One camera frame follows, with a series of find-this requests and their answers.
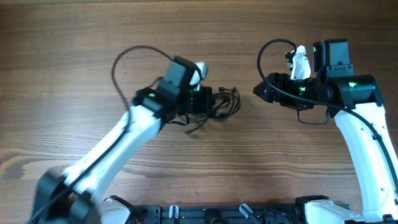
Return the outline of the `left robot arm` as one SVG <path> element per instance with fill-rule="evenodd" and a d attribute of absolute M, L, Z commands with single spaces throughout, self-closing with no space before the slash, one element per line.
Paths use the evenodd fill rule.
<path fill-rule="evenodd" d="M 192 112 L 202 90 L 205 62 L 174 57 L 159 85 L 137 91 L 126 113 L 108 134 L 61 174 L 51 170 L 40 179 L 29 223 L 129 223 L 132 207 L 103 195 L 125 163 L 165 124 Z"/>

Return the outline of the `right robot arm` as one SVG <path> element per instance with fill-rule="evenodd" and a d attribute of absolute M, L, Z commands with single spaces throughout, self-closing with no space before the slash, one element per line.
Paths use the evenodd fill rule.
<path fill-rule="evenodd" d="M 363 211 L 356 213 L 328 197 L 296 200 L 301 223 L 396 223 L 397 155 L 386 125 L 384 100 L 376 79 L 355 75 L 348 41 L 315 42 L 313 62 L 303 46 L 285 54 L 289 73 L 263 75 L 253 89 L 268 103 L 301 112 L 326 107 L 341 131 L 358 178 Z"/>

